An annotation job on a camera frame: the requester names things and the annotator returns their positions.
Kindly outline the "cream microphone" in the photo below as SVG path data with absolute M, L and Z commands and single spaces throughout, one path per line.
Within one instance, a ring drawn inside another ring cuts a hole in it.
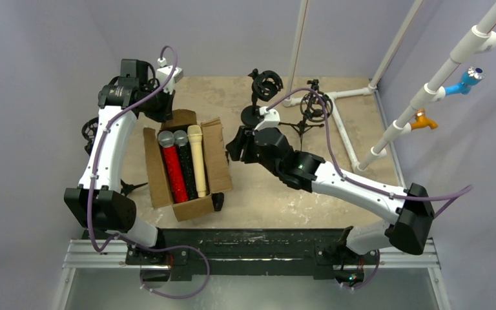
M 203 160 L 202 129 L 199 125 L 191 125 L 187 129 L 188 141 L 191 145 L 192 164 L 196 182 L 196 190 L 199 198 L 207 195 L 205 178 L 205 166 Z

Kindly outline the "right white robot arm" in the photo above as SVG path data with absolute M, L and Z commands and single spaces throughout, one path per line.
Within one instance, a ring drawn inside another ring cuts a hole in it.
M 278 128 L 253 131 L 241 126 L 226 151 L 232 161 L 260 164 L 289 188 L 338 198 L 377 215 L 377 223 L 354 227 L 342 237 L 352 253 L 389 246 L 412 255 L 423 253 L 435 219 L 425 187 L 412 183 L 405 189 L 338 172 L 330 161 L 294 150 Z

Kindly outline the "black glitter microphone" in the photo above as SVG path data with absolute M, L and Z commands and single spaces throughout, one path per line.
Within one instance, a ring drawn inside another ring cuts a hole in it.
M 188 199 L 195 200 L 198 198 L 198 194 L 192 164 L 191 147 L 189 145 L 187 133 L 184 130 L 177 130 L 174 132 L 174 139 Z

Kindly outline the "round base microphone stand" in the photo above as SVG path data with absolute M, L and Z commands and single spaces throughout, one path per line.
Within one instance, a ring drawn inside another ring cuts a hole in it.
M 259 121 L 258 100 L 263 102 L 270 101 L 284 87 L 281 77 L 272 70 L 260 72 L 254 68 L 250 74 L 253 82 L 251 84 L 251 106 L 245 107 L 241 113 L 241 121 L 245 126 L 255 127 Z

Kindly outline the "brown cardboard box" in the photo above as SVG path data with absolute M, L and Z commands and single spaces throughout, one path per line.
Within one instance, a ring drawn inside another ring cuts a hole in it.
M 143 139 L 153 208 L 170 206 L 179 222 L 223 209 L 233 183 L 220 119 L 200 123 L 194 111 L 174 110 Z

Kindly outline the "tripod shock mount stand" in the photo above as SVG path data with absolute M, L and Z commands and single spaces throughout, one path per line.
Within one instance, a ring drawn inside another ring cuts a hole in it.
M 334 111 L 332 99 L 320 90 L 319 79 L 308 80 L 307 84 L 320 96 L 324 102 L 324 107 L 321 106 L 317 95 L 309 92 L 300 102 L 302 119 L 298 123 L 279 123 L 279 125 L 290 126 L 297 133 L 300 139 L 300 148 L 303 146 L 304 134 L 312 128 L 324 127 L 325 118 L 331 116 Z

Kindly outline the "red glitter microphone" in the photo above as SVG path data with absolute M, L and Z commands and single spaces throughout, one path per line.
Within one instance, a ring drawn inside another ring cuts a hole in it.
M 171 131 L 161 131 L 158 134 L 158 143 L 161 146 L 162 154 L 167 169 L 170 182 L 170 189 L 175 203 L 187 202 L 187 194 L 181 165 L 176 150 L 174 134 Z

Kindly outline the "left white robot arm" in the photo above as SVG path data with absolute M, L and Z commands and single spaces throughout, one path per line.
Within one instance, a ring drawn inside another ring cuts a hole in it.
M 175 84 L 182 68 L 158 59 L 122 59 L 119 76 L 98 94 L 98 118 L 87 167 L 64 201 L 80 225 L 95 240 L 95 231 L 138 246 L 154 248 L 160 230 L 137 215 L 136 204 L 121 193 L 125 149 L 140 114 L 163 123 L 172 119 Z

